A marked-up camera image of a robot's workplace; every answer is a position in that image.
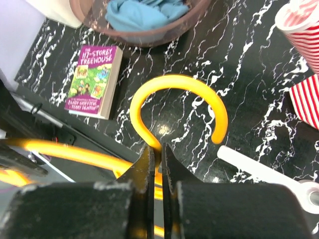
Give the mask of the blue tank top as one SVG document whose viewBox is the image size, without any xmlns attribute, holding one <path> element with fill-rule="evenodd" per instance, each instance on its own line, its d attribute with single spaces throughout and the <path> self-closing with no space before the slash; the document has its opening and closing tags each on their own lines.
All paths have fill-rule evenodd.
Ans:
<svg viewBox="0 0 319 239">
<path fill-rule="evenodd" d="M 111 0 L 105 20 L 116 31 L 140 32 L 164 27 L 188 11 L 182 0 Z"/>
</svg>

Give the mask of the red white striped top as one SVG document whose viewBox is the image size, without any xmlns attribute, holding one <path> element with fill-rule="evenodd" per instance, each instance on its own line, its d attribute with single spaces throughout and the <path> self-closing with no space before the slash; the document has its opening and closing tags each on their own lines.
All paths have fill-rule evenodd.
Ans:
<svg viewBox="0 0 319 239">
<path fill-rule="evenodd" d="M 319 128 L 319 2 L 291 0 L 275 16 L 276 27 L 304 57 L 314 74 L 289 89 L 297 117 Z"/>
</svg>

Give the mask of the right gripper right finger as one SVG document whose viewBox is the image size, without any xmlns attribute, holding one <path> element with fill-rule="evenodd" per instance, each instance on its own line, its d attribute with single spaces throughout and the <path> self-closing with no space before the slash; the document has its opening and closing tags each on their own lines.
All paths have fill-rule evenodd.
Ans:
<svg viewBox="0 0 319 239">
<path fill-rule="evenodd" d="M 311 239 L 296 196 L 278 184 L 205 183 L 161 152 L 166 239 Z"/>
</svg>

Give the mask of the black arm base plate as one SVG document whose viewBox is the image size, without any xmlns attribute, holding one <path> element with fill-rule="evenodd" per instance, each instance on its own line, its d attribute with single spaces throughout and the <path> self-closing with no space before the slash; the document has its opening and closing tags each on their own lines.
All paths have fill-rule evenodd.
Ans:
<svg viewBox="0 0 319 239">
<path fill-rule="evenodd" d="M 57 121 L 41 110 L 41 104 L 30 105 L 17 95 L 12 95 L 4 84 L 0 86 L 0 136 L 47 139 L 118 157 L 130 163 L 134 163 L 138 158 L 135 152 L 109 137 L 105 143 L 100 137 L 94 141 Z M 110 170 L 8 146 L 4 142 L 0 143 L 0 167 L 17 170 L 26 176 L 48 176 L 54 180 L 57 180 L 57 175 L 60 174 L 63 181 L 69 182 L 109 181 L 114 177 Z"/>
</svg>

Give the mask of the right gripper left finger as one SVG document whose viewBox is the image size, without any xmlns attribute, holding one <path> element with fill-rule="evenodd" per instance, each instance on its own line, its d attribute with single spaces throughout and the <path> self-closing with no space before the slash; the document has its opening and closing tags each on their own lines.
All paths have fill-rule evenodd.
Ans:
<svg viewBox="0 0 319 239">
<path fill-rule="evenodd" d="M 31 184 L 0 221 L 3 239 L 152 239 L 155 153 L 145 147 L 117 180 Z"/>
</svg>

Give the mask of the orange plastic hanger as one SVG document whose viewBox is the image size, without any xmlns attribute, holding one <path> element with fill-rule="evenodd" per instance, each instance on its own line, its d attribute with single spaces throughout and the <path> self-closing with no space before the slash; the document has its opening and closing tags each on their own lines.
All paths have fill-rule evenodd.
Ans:
<svg viewBox="0 0 319 239">
<path fill-rule="evenodd" d="M 183 89 L 193 92 L 202 97 L 210 105 L 215 114 L 216 121 L 215 129 L 211 136 L 213 143 L 219 144 L 223 141 L 228 127 L 227 111 L 222 100 L 203 82 L 184 75 L 165 75 L 153 78 L 143 84 L 136 91 L 132 99 L 130 119 L 135 131 L 147 143 L 147 147 L 150 147 L 155 153 L 154 199 L 163 197 L 162 190 L 158 188 L 158 185 L 162 182 L 162 174 L 157 172 L 157 161 L 161 157 L 162 145 L 143 123 L 141 118 L 141 107 L 150 94 L 168 88 Z M 9 143 L 26 149 L 34 149 L 50 156 L 57 156 L 63 159 L 112 170 L 117 176 L 117 179 L 134 164 L 88 149 L 45 140 L 9 140 Z"/>
</svg>

